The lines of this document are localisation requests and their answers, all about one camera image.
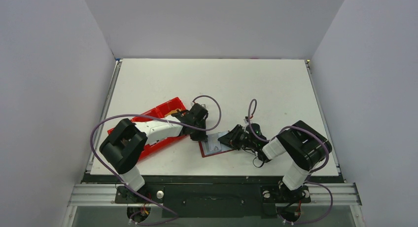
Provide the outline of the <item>red leather card holder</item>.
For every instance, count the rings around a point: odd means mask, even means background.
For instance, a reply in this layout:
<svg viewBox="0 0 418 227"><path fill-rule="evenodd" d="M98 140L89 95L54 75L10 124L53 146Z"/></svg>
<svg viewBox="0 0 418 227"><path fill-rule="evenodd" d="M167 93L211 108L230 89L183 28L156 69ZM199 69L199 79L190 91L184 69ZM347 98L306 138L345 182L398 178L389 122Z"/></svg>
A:
<svg viewBox="0 0 418 227"><path fill-rule="evenodd" d="M206 141L200 141L199 147L202 158L233 151L232 148L218 141L218 138L226 135L227 133L228 131L209 134Z"/></svg>

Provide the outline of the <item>grey credit card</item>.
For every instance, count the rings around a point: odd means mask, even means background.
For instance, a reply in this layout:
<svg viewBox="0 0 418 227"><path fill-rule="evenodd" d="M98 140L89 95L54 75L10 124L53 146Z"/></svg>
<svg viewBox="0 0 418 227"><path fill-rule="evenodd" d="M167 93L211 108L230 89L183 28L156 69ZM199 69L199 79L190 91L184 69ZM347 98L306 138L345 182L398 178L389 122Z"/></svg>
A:
<svg viewBox="0 0 418 227"><path fill-rule="evenodd" d="M218 145L205 144L203 146L203 151L204 151L205 155L212 155L212 154L222 152L222 147L220 147Z"/></svg>

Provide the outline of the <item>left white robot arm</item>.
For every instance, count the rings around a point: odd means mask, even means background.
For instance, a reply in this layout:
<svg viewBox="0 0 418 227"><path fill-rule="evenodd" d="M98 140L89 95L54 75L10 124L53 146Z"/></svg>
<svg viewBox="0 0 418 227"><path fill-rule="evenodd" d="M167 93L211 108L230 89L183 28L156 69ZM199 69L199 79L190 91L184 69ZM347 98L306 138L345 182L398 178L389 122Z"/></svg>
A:
<svg viewBox="0 0 418 227"><path fill-rule="evenodd" d="M122 181L135 191L145 185L137 162L145 146L154 145L167 138L190 136L193 141L204 141L208 111L200 104L191 109L177 111L166 119L134 123L125 118L100 145L99 151L111 164Z"/></svg>

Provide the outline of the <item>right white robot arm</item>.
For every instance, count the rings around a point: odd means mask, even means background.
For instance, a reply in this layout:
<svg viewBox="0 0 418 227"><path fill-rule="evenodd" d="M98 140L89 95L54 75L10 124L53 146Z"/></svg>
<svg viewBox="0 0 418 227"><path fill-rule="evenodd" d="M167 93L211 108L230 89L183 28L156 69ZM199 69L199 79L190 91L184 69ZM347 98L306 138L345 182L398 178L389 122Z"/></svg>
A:
<svg viewBox="0 0 418 227"><path fill-rule="evenodd" d="M238 124L218 141L233 150L250 150L262 163L288 154L292 165L281 183L289 191L300 188L313 172L326 166L332 153L330 141L301 120L269 140L263 136L259 124Z"/></svg>

